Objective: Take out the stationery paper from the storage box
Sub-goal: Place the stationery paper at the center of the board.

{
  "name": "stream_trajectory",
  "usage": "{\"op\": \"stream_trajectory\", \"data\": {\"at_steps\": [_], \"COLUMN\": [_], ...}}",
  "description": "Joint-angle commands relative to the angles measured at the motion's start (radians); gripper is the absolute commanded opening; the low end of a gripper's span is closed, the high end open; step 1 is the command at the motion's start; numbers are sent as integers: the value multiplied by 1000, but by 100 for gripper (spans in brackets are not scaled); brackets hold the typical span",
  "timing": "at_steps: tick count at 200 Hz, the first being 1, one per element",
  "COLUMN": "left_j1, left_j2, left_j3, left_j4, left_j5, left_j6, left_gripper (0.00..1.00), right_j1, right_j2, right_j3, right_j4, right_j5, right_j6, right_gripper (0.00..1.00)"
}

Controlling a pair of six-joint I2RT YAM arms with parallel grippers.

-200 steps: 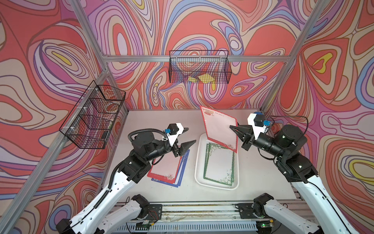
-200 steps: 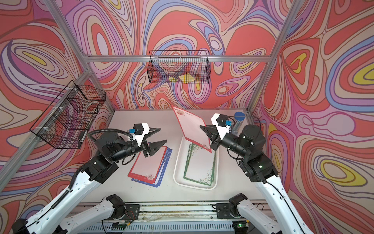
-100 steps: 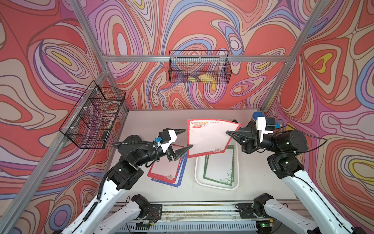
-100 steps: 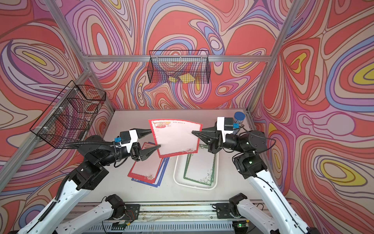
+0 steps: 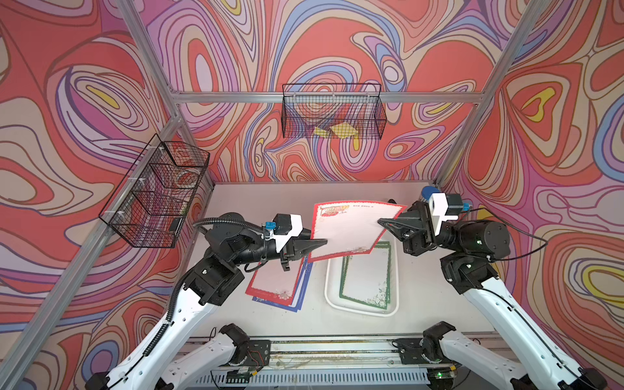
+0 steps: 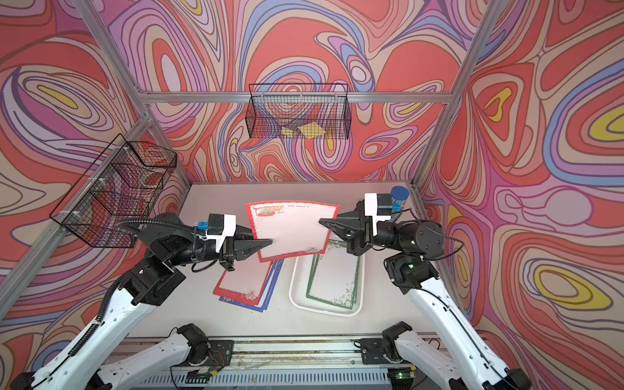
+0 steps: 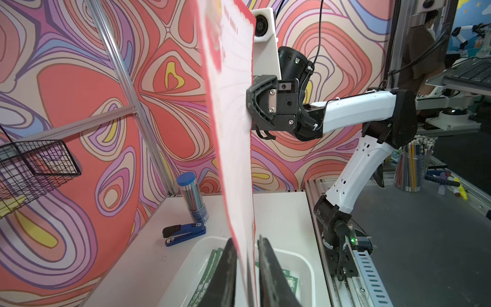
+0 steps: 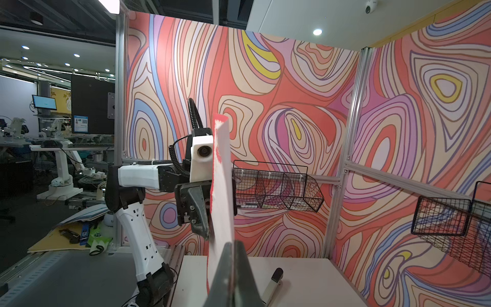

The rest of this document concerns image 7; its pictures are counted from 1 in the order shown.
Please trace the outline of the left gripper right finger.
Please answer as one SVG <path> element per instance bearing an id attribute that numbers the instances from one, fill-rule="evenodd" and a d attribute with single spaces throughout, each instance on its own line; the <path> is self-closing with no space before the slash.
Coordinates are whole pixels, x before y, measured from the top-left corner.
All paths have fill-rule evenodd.
<path id="1" fill-rule="evenodd" d="M 260 306 L 301 307 L 288 286 L 269 240 L 258 239 Z"/>

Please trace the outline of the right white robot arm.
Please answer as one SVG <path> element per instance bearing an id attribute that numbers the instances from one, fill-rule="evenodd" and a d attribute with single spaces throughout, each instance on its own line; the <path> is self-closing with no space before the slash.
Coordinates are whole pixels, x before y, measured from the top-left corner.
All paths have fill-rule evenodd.
<path id="1" fill-rule="evenodd" d="M 336 182 L 320 197 L 314 214 L 323 227 L 322 243 L 331 259 L 329 272 L 339 280 L 356 276 L 349 258 L 349 221 L 366 183 L 396 149 L 415 137 L 418 124 L 411 90 L 372 90 L 304 105 L 306 84 L 315 65 L 299 51 L 280 47 L 280 74 L 261 73 L 246 92 L 246 107 L 258 137 L 290 133 L 301 141 L 319 139 L 336 129 L 362 125 L 358 147 Z"/>

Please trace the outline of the green bordered stationery sheet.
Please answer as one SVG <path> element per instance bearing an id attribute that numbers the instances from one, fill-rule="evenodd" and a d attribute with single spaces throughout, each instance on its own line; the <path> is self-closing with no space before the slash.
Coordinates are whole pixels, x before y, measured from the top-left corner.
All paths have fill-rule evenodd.
<path id="1" fill-rule="evenodd" d="M 191 307 L 197 307 L 199 303 L 201 302 L 203 296 L 206 293 L 206 290 L 213 278 L 213 275 L 217 269 L 218 263 L 222 257 L 222 254 L 224 252 L 224 249 L 218 248 L 218 249 L 213 249 L 210 257 L 208 258 L 207 266 L 205 268 L 205 271 L 203 273 L 203 276 L 201 280 L 199 281 L 198 287 L 194 291 L 194 294 L 191 296 L 191 299 L 188 303 L 188 306 Z M 290 290 L 296 294 L 297 291 L 297 286 L 299 283 L 298 278 L 295 276 L 292 276 L 290 274 L 289 270 L 282 269 L 283 274 L 285 275 L 286 281 L 288 283 L 288 286 L 290 287 Z"/>

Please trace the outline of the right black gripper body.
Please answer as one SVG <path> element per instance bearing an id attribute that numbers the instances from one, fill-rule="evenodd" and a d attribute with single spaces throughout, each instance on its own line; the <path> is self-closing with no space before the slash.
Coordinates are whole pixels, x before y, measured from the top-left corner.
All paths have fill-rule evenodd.
<path id="1" fill-rule="evenodd" d="M 254 130 L 291 133 L 305 125 L 298 79 L 279 80 L 276 75 L 255 75 L 246 90 L 246 107 Z"/>

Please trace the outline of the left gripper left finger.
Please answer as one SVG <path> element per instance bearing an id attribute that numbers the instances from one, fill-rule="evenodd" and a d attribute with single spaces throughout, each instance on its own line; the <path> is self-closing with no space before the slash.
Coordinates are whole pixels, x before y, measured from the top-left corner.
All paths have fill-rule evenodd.
<path id="1" fill-rule="evenodd" d="M 199 302 L 199 307 L 235 306 L 237 259 L 233 240 L 228 239 L 208 288 Z"/>

